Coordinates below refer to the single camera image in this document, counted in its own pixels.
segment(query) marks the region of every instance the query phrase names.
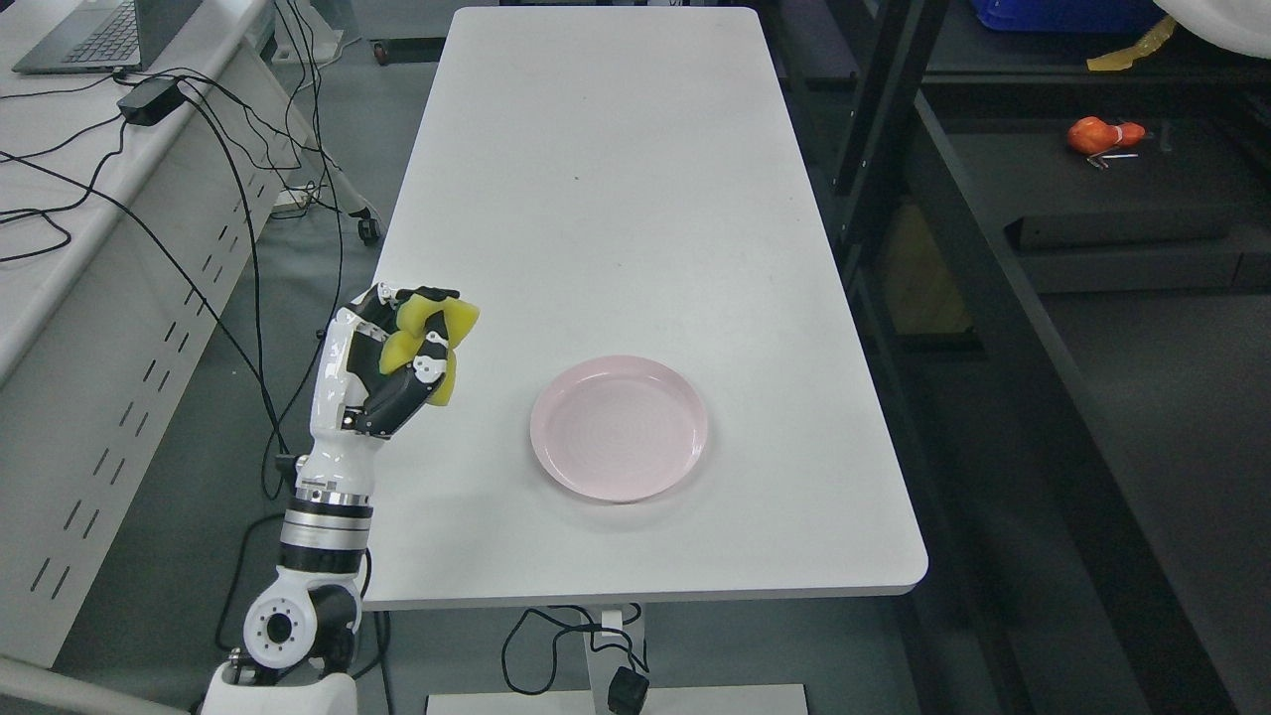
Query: plate rim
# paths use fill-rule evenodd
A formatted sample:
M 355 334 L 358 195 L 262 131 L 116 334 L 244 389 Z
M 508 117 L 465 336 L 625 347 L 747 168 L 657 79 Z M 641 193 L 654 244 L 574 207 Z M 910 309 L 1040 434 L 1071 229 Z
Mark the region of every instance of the plate rim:
M 555 469 L 554 462 L 552 462 L 552 460 L 548 458 L 548 456 L 547 456 L 547 447 L 543 444 L 544 439 L 541 439 L 541 436 L 539 434 L 539 433 L 541 433 L 541 429 L 543 429 L 541 425 L 547 424 L 547 420 L 541 420 L 539 418 L 544 413 L 544 410 L 548 409 L 547 405 L 548 405 L 549 398 L 554 396 L 555 394 L 558 394 L 558 392 L 561 392 L 561 391 L 563 391 L 563 390 L 566 390 L 568 387 L 573 387 L 573 386 L 581 385 L 586 380 L 590 380 L 590 377 L 587 377 L 587 378 L 580 378 L 580 380 L 567 380 L 567 376 L 569 376 L 571 373 L 574 373 L 574 372 L 580 372 L 580 371 L 585 370 L 587 366 L 591 366 L 594 363 L 609 363 L 609 362 L 632 362 L 632 363 L 636 363 L 636 364 L 644 364 L 644 366 L 648 366 L 652 370 L 662 371 L 666 375 L 674 377 L 679 382 L 677 387 L 681 389 L 681 391 L 684 392 L 685 398 L 688 399 L 688 404 L 690 406 L 690 410 L 693 413 L 697 413 L 697 414 L 700 415 L 700 423 L 699 423 L 700 428 L 702 428 L 700 429 L 700 438 L 698 438 L 698 439 L 694 441 L 694 443 L 697 446 L 697 450 L 694 450 L 691 461 L 689 461 L 688 465 L 684 467 L 684 470 L 674 480 L 670 480 L 666 484 L 666 486 L 660 488 L 657 491 L 652 491 L 649 494 L 646 494 L 646 495 L 642 495 L 642 497 L 637 497 L 637 498 L 632 498 L 632 499 L 609 499 L 609 498 L 604 498 L 604 497 L 596 497 L 594 494 L 587 494 L 586 491 L 582 491 L 581 489 L 578 489 L 574 484 L 572 484 L 568 480 L 568 478 L 566 478 L 558 469 Z M 633 375 L 633 376 L 634 375 L 651 376 L 651 375 L 653 375 L 652 370 L 643 371 L 641 373 L 630 373 L 630 375 Z M 698 423 L 698 420 L 695 419 L 697 415 L 691 415 L 691 417 L 694 418 L 694 423 Z M 702 460 L 702 455 L 705 452 L 707 442 L 709 441 L 709 434 L 710 434 L 710 420 L 709 420 L 709 415 L 708 415 L 707 409 L 705 409 L 705 403 L 702 400 L 702 395 L 697 391 L 695 387 L 693 387 L 693 384 L 690 384 L 688 381 L 688 378 L 685 378 L 679 371 L 675 371 L 675 370 L 670 368 L 669 366 L 666 366 L 666 364 L 663 364 L 663 363 L 661 363 L 658 361 L 653 361 L 653 359 L 651 359 L 651 357 L 644 357 L 642 354 L 614 353 L 614 354 L 601 354 L 599 357 L 591 357 L 591 359 L 587 359 L 587 361 L 583 361 L 582 363 L 577 363 L 574 366 L 571 366 L 569 368 L 566 368 L 564 371 L 562 371 L 561 373 L 558 373 L 554 378 L 552 378 L 552 381 L 547 385 L 547 387 L 544 387 L 543 391 L 539 392 L 539 396 L 534 400 L 534 408 L 530 410 L 530 431 L 529 431 L 529 433 L 530 433 L 530 446 L 534 450 L 534 456 L 538 458 L 539 466 L 558 485 L 568 489 L 569 491 L 572 491 L 572 493 L 574 493 L 574 494 L 577 494 L 580 497 L 585 497 L 585 498 L 591 499 L 591 500 L 602 502 L 602 503 L 606 503 L 606 504 L 634 504 L 637 502 L 643 502 L 646 499 L 651 499 L 653 497 L 657 497 L 658 494 L 662 494 L 662 493 L 670 490 L 675 485 L 683 483 L 684 479 L 688 478 L 689 474 L 693 472 L 693 469 L 697 467 L 698 462 Z

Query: laptop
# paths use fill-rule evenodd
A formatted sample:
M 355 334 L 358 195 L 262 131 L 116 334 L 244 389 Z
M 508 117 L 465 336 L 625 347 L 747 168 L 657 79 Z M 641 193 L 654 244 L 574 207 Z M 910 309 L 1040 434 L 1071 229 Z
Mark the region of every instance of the laptop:
M 84 0 L 17 65 L 22 74 L 144 70 L 202 0 Z

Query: blue bin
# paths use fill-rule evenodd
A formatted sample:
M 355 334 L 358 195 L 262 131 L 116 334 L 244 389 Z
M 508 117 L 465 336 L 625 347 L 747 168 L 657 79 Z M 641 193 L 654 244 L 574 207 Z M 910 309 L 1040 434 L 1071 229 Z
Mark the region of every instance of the blue bin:
M 1152 0 L 971 0 L 985 27 L 1012 32 L 1143 33 L 1166 15 Z

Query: desk cabinet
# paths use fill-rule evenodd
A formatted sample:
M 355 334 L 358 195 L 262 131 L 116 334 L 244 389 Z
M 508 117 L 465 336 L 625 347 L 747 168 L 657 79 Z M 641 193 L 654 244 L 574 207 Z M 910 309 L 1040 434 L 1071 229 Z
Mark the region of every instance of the desk cabinet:
M 282 126 L 286 97 L 250 51 L 240 48 L 220 81 Z M 240 108 L 219 93 L 210 104 L 257 164 L 268 165 L 271 154 L 287 163 L 285 138 L 266 133 L 266 146 Z M 253 236 L 220 144 L 197 114 L 188 117 L 131 208 L 220 310 L 281 179 L 231 146 Z M 214 329 L 189 283 L 121 213 L 0 387 L 0 528 L 6 544 L 28 545 L 0 551 L 0 653 L 52 665 Z

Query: pink plate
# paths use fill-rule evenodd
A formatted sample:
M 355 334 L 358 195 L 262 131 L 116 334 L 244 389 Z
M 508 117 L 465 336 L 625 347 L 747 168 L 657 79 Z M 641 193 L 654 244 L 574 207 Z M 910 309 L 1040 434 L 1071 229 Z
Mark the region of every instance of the pink plate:
M 610 354 L 574 366 L 543 391 L 530 443 L 558 483 L 605 502 L 637 502 L 684 479 L 707 442 L 707 410 L 679 373 Z

